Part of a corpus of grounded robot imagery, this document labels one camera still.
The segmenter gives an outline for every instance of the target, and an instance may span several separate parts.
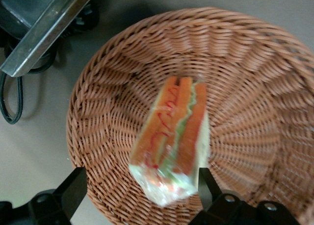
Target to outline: cable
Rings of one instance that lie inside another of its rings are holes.
[[[19,119],[21,118],[22,111],[23,111],[23,82],[22,82],[22,77],[17,78],[17,91],[18,91],[18,107],[17,111],[14,117],[12,117],[4,102],[4,84],[5,84],[5,79],[6,79],[7,74],[4,72],[1,72],[0,74],[0,111],[4,117],[4,119],[9,123],[9,124],[15,124]]]
[[[6,56],[8,57],[10,55],[11,51],[7,50]],[[52,44],[52,46],[48,49],[48,54],[49,59],[47,63],[42,65],[39,68],[36,69],[31,69],[29,70],[29,74],[39,74],[44,71],[46,71],[54,62],[55,57],[57,55],[57,41]],[[17,121],[20,120],[23,112],[23,82],[22,82],[22,77],[17,77],[17,93],[18,93],[18,108],[14,116],[11,116],[9,111],[7,110],[5,106],[5,101],[4,101],[4,84],[6,80],[7,74],[4,72],[0,71],[0,111],[4,117],[4,119],[9,123],[9,124],[15,124]]]

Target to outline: woven basket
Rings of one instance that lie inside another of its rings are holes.
[[[210,170],[251,205],[283,203],[314,222],[314,56],[283,29],[217,8],[168,12],[109,40],[76,83],[67,117],[72,163],[114,224],[187,224],[198,195],[160,208],[128,170],[129,153],[171,75],[207,82]]]

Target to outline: sandwich wedge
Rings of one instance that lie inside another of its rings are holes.
[[[130,172],[160,206],[197,192],[209,156],[206,106],[205,83],[168,78],[132,148]]]

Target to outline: gray countertop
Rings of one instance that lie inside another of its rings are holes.
[[[16,125],[0,116],[0,200],[20,206],[36,193],[56,188],[72,171],[65,121],[73,86],[91,56],[113,35],[142,17],[162,11],[215,6],[259,17],[279,25],[314,50],[313,0],[96,0],[101,21],[92,31],[61,42],[48,71],[24,77],[25,108]],[[4,60],[0,52],[0,63]],[[15,81],[6,97],[15,109]],[[110,224],[85,198],[75,225]]]

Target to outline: sandwich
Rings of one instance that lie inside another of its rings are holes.
[[[198,170],[208,166],[206,103],[205,83],[168,78],[132,147],[130,172],[160,206],[197,192]]]

